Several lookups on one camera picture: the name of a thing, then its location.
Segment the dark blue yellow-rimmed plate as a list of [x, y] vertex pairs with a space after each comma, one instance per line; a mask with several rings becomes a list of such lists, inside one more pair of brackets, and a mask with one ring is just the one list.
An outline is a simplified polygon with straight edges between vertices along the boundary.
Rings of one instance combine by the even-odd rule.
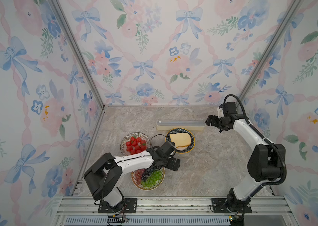
[[196, 144], [193, 134], [183, 128], [170, 130], [166, 135], [166, 141], [174, 142], [176, 152], [179, 154], [191, 152]]

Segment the cream plastic wrap dispenser box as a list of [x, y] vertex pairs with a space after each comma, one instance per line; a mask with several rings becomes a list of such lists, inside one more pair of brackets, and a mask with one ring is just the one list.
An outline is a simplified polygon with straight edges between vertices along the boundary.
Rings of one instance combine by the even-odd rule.
[[186, 129], [189, 131], [203, 131], [206, 124], [201, 120], [158, 120], [157, 130], [170, 131], [173, 129]]

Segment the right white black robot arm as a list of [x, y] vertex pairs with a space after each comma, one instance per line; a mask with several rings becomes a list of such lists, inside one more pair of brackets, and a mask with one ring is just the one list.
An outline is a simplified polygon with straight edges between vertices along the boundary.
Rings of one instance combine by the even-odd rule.
[[211, 200], [214, 212], [246, 212], [251, 198], [262, 188], [284, 182], [286, 149], [265, 137], [245, 113], [238, 114], [235, 103], [223, 103], [218, 107], [218, 114], [209, 115], [205, 123], [221, 132], [235, 130], [253, 149], [245, 178], [230, 189], [225, 199]]

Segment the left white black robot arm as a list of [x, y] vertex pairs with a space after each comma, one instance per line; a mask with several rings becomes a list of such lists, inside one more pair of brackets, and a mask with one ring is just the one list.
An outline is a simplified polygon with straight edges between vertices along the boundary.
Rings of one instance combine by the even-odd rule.
[[88, 186], [99, 213], [120, 213], [131, 204], [135, 198], [126, 199], [116, 187], [118, 180], [134, 171], [141, 176], [141, 181], [147, 181], [152, 174], [166, 168], [178, 171], [180, 160], [174, 157], [176, 145], [167, 141], [160, 147], [128, 156], [112, 156], [105, 153], [85, 173], [84, 180]]

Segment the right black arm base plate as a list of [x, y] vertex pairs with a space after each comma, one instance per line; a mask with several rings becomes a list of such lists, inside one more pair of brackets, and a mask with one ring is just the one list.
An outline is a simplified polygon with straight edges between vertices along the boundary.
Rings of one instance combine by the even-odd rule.
[[252, 213], [251, 206], [249, 202], [239, 201], [239, 200], [228, 200], [227, 198], [211, 198], [211, 206], [214, 213], [225, 213], [234, 214], [242, 213]]

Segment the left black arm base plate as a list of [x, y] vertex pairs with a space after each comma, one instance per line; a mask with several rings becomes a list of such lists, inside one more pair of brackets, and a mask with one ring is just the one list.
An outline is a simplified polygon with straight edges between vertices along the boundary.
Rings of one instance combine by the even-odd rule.
[[111, 206], [107, 201], [101, 201], [98, 206], [98, 213], [119, 214], [119, 213], [136, 213], [137, 198], [124, 198], [116, 206]]

